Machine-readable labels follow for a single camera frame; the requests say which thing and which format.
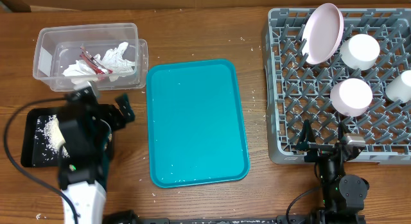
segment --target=wooden table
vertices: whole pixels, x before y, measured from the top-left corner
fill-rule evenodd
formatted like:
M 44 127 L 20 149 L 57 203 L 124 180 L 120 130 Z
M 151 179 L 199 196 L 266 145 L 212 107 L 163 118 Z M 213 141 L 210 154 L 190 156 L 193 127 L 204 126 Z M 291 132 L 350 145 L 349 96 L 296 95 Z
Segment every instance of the wooden table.
M 409 7 L 409 4 L 389 7 Z M 318 182 L 312 166 L 279 165 L 268 158 L 266 123 L 263 117 L 267 91 L 260 34 L 269 9 L 1 14 L 0 131 L 3 133 L 6 120 L 23 104 L 62 95 L 34 80 L 31 73 L 37 36 L 42 28 L 134 22 L 139 29 L 139 37 L 148 42 L 150 67 L 213 58 L 226 58 L 235 65 L 251 170 L 239 182 L 176 189 L 157 187 L 150 180 L 149 174 L 145 89 L 130 90 L 128 95 L 137 119 L 117 133 L 116 156 L 110 165 L 105 214 L 127 209 L 135 210 L 144 218 L 170 219 L 276 217 L 284 214 L 288 204 L 296 196 L 316 186 Z M 113 103 L 120 93 L 122 92 L 103 92 L 100 102 Z M 27 112 L 28 110 L 24 111 L 15 120 L 8 141 L 17 161 L 20 159 Z M 61 199 L 17 172 L 3 150 L 0 150 L 0 169 L 0 223 L 62 222 Z M 368 223 L 411 222 L 411 212 L 408 210 L 411 206 L 411 166 L 348 163 L 345 169 L 349 174 L 366 178 L 371 185 L 365 200 L 365 210 L 362 212 Z M 28 171 L 57 186 L 55 168 Z M 294 205 L 291 214 L 306 214 L 320 205 L 320 201 L 319 194 L 307 196 Z M 36 219 L 37 214 L 41 214 L 40 220 Z

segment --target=black plate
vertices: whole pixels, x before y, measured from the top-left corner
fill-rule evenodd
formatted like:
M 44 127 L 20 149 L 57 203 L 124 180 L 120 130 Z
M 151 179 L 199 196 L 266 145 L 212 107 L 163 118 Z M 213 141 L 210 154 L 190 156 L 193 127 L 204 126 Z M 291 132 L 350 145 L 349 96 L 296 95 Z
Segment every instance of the black plate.
M 21 165 L 28 168 L 40 168 L 40 167 L 51 167 L 57 166 L 57 155 L 53 151 L 47 149 L 45 139 L 42 135 L 36 136 L 37 128 L 43 129 L 43 121 L 47 116 L 52 116 L 57 114 L 60 107 L 53 108 L 34 108 L 27 114 L 26 118 L 26 128 L 24 131 L 24 140 L 21 150 Z M 107 156 L 110 160 L 114 157 L 114 134 L 112 134 L 112 140 L 109 142 L 107 149 L 105 150 Z

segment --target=black tray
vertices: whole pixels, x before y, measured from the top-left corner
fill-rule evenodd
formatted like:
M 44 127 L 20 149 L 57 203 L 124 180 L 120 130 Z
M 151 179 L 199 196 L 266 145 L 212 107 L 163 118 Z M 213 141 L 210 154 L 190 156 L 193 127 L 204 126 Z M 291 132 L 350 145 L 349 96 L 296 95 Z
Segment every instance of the black tray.
M 20 163 L 23 167 L 27 168 L 41 168 L 57 166 L 58 154 L 48 150 L 45 145 L 36 143 L 34 136 L 36 133 L 37 119 L 40 116 L 52 116 L 57 114 L 60 107 L 53 108 L 34 108 L 27 114 L 26 128 L 24 131 L 24 140 L 21 150 Z M 42 137 L 39 137 L 37 141 L 42 142 Z M 107 145 L 105 150 L 110 160 L 114 157 L 114 134 L 112 139 Z

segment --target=pink plate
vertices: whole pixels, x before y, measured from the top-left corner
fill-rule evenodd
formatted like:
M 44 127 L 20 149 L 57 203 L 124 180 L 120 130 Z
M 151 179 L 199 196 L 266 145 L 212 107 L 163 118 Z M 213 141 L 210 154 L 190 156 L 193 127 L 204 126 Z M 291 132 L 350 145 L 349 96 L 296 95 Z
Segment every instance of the pink plate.
M 308 19 L 302 39 L 307 43 L 302 54 L 308 53 L 307 63 L 319 64 L 328 60 L 337 50 L 344 30 L 340 10 L 332 3 L 319 6 Z

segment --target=crumpled paper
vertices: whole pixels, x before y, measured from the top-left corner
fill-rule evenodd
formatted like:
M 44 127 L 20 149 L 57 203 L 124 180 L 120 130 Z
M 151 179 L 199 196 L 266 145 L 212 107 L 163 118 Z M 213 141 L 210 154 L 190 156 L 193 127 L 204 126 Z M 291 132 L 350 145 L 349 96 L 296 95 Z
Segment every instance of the crumpled paper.
M 132 67 L 136 66 L 135 62 L 124 60 L 123 54 L 128 47 L 128 42 L 122 42 L 118 47 L 114 49 L 107 50 L 103 59 L 101 59 L 100 54 L 94 56 L 94 59 L 107 69 L 110 69 L 114 73 L 129 73 L 132 72 Z M 104 73 L 108 74 L 108 70 L 101 69 Z M 64 70 L 64 76 L 85 76 L 85 75 L 95 75 L 94 70 L 89 67 L 84 60 L 76 60 L 75 64 L 69 65 L 69 67 Z M 119 76 L 110 76 L 110 81 L 115 81 Z M 86 81 L 98 81 L 98 78 L 80 78 L 80 79 L 71 79 L 73 84 L 79 84 Z

